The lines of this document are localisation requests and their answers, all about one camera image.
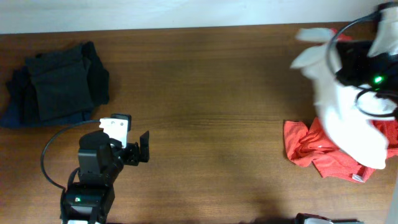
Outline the white printed t-shirt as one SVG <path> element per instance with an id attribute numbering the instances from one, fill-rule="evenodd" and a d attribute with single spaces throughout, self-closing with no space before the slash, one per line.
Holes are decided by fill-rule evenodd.
<path id="1" fill-rule="evenodd" d="M 291 68 L 300 70 L 311 80 L 317 115 L 332 142 L 361 165 L 384 169 L 388 140 L 372 121 L 391 121 L 393 118 L 373 118 L 355 107 L 354 98 L 360 90 L 341 84 L 326 63 L 326 48 L 333 35 L 334 32 L 327 28 L 300 29 L 296 39 L 314 42 L 316 46 L 297 56 Z M 365 94 L 359 100 L 362 109 L 375 114 L 389 113 L 397 107 L 388 100 L 376 99 L 373 93 Z"/>

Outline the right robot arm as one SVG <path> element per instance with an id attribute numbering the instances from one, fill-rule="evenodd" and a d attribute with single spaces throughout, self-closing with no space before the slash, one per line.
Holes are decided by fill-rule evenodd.
<path id="1" fill-rule="evenodd" d="M 339 40 L 346 29 L 367 21 L 376 23 L 374 40 Z M 354 105 L 362 114 L 397 119 L 397 108 L 389 113 L 375 114 L 359 105 L 359 99 L 368 93 L 397 105 L 397 2 L 380 4 L 373 13 L 338 30 L 327 45 L 326 63 L 341 84 L 360 90 L 354 98 Z"/>

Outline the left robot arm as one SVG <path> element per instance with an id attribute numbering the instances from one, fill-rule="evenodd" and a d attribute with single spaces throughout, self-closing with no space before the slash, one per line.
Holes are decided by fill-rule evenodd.
<path id="1" fill-rule="evenodd" d="M 115 199 L 113 184 L 124 166 L 149 161 L 149 132 L 123 148 L 120 141 L 95 131 L 81 137 L 79 146 L 80 166 L 71 173 L 60 200 L 62 222 L 106 223 Z"/>

